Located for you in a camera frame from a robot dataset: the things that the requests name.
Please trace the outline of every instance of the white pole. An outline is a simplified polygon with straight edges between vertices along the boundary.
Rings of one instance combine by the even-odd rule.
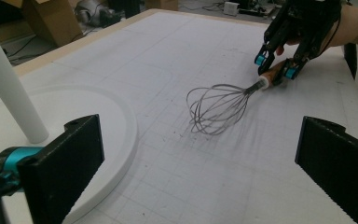
[[[39,118],[1,46],[0,98],[31,143],[41,143],[48,138],[48,130]]]

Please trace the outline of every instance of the white table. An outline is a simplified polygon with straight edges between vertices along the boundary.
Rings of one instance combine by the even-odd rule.
[[[304,116],[358,138],[358,91],[341,48],[311,61],[295,81],[255,93],[225,133],[190,132],[186,94],[253,84],[265,29],[149,10],[16,68],[27,91],[90,85],[121,96],[136,113],[140,139],[130,170],[77,223],[353,223],[295,164]],[[286,49],[276,62],[293,53]]]

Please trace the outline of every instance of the metal wire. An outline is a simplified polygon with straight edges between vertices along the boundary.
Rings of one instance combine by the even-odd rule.
[[[262,80],[248,89],[217,84],[211,88],[196,88],[186,97],[193,125],[192,133],[218,135],[236,124],[245,113],[249,97],[265,86]]]

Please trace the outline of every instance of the white circular base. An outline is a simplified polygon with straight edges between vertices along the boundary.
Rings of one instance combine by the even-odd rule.
[[[49,87],[31,91],[30,98],[49,131],[48,139],[30,144],[0,101],[0,152],[8,147],[43,147],[64,132],[65,123],[87,115],[100,115],[105,161],[64,221],[73,223],[106,197],[130,167],[138,143],[135,114],[111,92],[94,87]],[[23,193],[3,199],[12,223],[33,223]]]

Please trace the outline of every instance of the cardboard box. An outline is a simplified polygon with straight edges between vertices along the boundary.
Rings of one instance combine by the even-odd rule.
[[[83,36],[67,0],[4,0],[22,9],[34,33],[58,47]]]
[[[177,11],[178,0],[145,0],[146,9],[161,8],[166,10]]]

